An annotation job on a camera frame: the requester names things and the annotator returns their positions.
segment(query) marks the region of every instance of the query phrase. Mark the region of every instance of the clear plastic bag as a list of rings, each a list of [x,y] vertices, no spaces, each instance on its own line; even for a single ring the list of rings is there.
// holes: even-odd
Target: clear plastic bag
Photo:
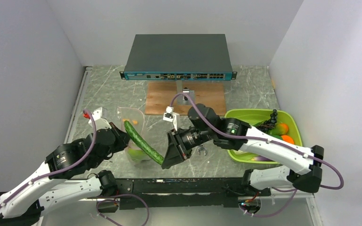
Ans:
[[[121,125],[121,130],[125,132],[124,121],[129,121],[136,131],[144,137],[144,124],[145,124],[145,115],[142,111],[132,108],[132,107],[118,107],[117,108],[117,117],[119,124]],[[138,163],[142,160],[150,160],[148,155],[146,155],[136,144],[130,140],[128,147],[124,150],[128,160],[131,163]]]

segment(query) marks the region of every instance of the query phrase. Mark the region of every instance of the orange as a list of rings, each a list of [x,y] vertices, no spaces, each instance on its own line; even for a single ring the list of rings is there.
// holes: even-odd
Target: orange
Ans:
[[[288,142],[290,144],[295,144],[295,142],[293,141],[292,137],[288,136],[288,135],[282,135],[281,136],[282,140],[285,142]]]

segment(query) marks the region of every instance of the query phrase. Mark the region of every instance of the white wall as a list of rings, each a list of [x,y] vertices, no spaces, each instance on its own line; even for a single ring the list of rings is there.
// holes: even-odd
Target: white wall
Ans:
[[[345,177],[316,195],[325,225],[362,225],[362,1],[305,0],[270,64],[304,144],[325,148]],[[325,166],[323,183],[337,185]]]
[[[231,62],[269,65],[303,0],[48,0],[83,65],[126,64],[135,34],[224,33]]]
[[[62,144],[82,74],[45,0],[0,1],[0,191]]]

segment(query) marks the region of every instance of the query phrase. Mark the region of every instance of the grapes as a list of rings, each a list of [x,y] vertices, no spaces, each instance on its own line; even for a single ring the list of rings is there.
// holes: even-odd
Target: grapes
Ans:
[[[264,121],[261,125],[256,126],[256,128],[263,133],[266,133],[267,131],[273,129],[275,127],[275,124],[277,123],[277,115],[277,109],[274,109],[270,114],[270,119]]]

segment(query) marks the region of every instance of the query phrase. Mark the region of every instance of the green fruit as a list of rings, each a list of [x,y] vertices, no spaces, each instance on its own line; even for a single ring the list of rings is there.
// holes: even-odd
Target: green fruit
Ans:
[[[285,123],[280,123],[275,125],[275,127],[267,132],[268,135],[286,135],[288,133],[289,127]]]
[[[146,154],[144,151],[140,150],[140,149],[132,149],[132,148],[128,148],[127,150],[128,155],[131,157],[131,159],[133,161],[141,161],[144,160],[146,158]]]

